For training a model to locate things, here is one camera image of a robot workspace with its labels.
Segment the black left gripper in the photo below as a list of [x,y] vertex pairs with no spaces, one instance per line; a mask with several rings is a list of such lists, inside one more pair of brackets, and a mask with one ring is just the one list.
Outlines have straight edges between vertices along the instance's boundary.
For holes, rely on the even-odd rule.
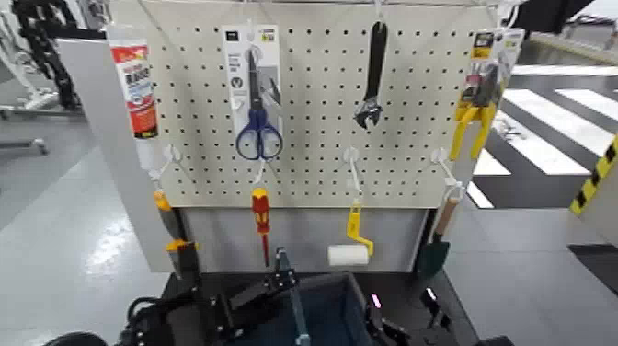
[[281,293],[296,285],[296,272],[288,269],[267,274],[229,301],[221,293],[195,293],[203,344],[225,345],[232,331],[235,335],[267,331],[292,335],[295,332],[292,300],[288,294]]

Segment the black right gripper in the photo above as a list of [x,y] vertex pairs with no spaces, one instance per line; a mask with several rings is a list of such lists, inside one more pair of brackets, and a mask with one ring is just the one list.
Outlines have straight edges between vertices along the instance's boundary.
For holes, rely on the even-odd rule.
[[[422,305],[429,311],[428,329],[440,327],[452,331],[452,319],[442,309],[438,297],[431,288],[425,288],[420,296]],[[365,323],[368,333],[378,345],[409,346],[410,335],[403,327],[383,317],[382,304],[377,294],[370,294],[365,308]]]

